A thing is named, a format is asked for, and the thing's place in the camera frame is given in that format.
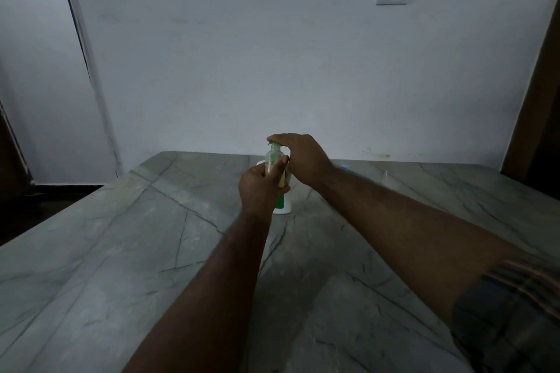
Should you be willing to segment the person's left hand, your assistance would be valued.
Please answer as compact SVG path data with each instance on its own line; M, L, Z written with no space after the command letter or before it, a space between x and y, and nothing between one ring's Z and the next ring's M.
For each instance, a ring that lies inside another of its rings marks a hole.
M265 164L256 165L244 172L239 181L242 217L251 218L270 225L279 196L290 191L286 179L288 162L276 167L271 174L265 174Z

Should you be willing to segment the person's right hand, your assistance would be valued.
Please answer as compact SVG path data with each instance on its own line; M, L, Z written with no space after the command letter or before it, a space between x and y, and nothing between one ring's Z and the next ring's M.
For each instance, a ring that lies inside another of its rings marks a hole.
M322 190L335 172L335 166L312 136L312 148L290 151L288 169L301 183L316 191Z

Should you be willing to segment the person's left forearm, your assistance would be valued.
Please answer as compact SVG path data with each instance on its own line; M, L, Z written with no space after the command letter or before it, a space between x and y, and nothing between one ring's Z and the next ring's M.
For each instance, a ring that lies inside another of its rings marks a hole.
M122 373L238 373L271 222L242 210Z

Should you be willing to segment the person's right forearm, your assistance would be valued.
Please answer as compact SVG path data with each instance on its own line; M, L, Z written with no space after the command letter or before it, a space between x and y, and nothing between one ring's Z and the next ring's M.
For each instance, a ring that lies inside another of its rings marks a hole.
M519 247L368 178L331 166L309 183L448 327L460 296Z

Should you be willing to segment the dark wooden furniture edge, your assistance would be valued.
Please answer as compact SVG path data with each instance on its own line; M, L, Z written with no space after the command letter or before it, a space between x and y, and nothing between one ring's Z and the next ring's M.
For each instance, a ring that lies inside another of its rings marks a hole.
M0 100L0 204L28 194L34 181Z

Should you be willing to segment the striped shirt sleeve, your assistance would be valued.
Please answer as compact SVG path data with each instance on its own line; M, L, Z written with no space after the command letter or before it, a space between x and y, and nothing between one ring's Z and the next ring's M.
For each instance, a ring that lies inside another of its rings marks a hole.
M560 373L560 265L497 264L457 300L451 334L475 373Z

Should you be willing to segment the brown wooden door frame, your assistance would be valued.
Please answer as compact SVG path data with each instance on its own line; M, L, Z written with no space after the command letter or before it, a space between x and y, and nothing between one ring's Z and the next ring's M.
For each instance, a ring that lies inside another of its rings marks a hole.
M560 0L556 1L500 172L560 200Z

